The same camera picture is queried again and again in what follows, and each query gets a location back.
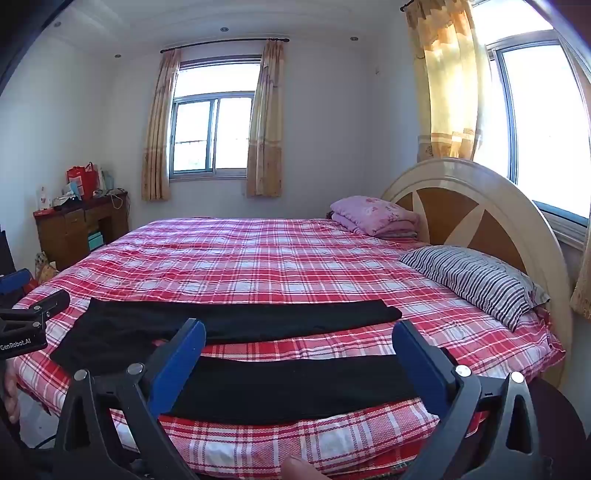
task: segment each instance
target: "screw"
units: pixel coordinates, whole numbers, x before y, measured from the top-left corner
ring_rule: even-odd
[[[84,380],[87,376],[88,372],[86,370],[78,370],[75,374],[74,374],[74,380],[76,381],[81,381]]]
[[[523,374],[521,372],[511,372],[511,379],[515,383],[523,383],[525,380],[525,377],[523,376]]]
[[[142,364],[131,364],[127,367],[127,373],[129,375],[138,375],[144,370],[144,366]]]
[[[469,377],[472,375],[472,370],[466,365],[458,365],[456,367],[456,373],[460,375],[460,377]]]

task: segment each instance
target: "folded pink blanket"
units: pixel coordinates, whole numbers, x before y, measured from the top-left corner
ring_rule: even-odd
[[[385,200],[362,196],[348,197],[334,202],[330,208],[335,214],[359,228],[362,233],[370,236],[402,231],[416,232],[418,228],[419,217],[416,213]]]
[[[339,215],[338,213],[332,214],[332,219],[335,222],[339,222],[349,232],[358,233],[360,235],[367,235],[361,228],[355,225],[347,217]],[[399,220],[398,222],[392,222],[387,224],[384,228],[380,229],[375,235],[377,238],[410,238],[417,236],[417,231],[412,222],[408,220]]]

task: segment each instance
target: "round headboard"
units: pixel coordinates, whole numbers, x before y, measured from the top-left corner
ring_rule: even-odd
[[[382,198],[421,216],[419,240],[493,255],[527,273],[548,292],[551,330],[566,358],[543,377],[559,386],[573,337],[571,287],[558,240],[538,208],[506,178],[456,158],[418,163]]]

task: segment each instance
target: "pillowcase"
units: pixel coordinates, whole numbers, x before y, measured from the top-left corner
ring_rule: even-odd
[[[371,197],[348,197],[330,206],[338,215],[349,219],[367,235],[376,236],[384,227],[392,222],[407,220],[415,229],[418,225],[418,214],[409,212],[401,206]]]
[[[399,261],[448,287],[512,332],[524,313],[550,299],[523,272],[470,248],[421,247],[400,256]]]

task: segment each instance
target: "blue gripper pad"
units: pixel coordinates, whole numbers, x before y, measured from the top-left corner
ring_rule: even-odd
[[[6,295],[19,288],[23,288],[31,281],[31,278],[31,272],[26,268],[0,277],[0,295]]]
[[[445,417],[455,396],[452,363],[439,348],[429,345],[409,320],[394,325],[392,346],[427,411]]]
[[[154,418],[172,410],[201,355],[205,339],[205,325],[196,322],[152,380],[148,409]]]

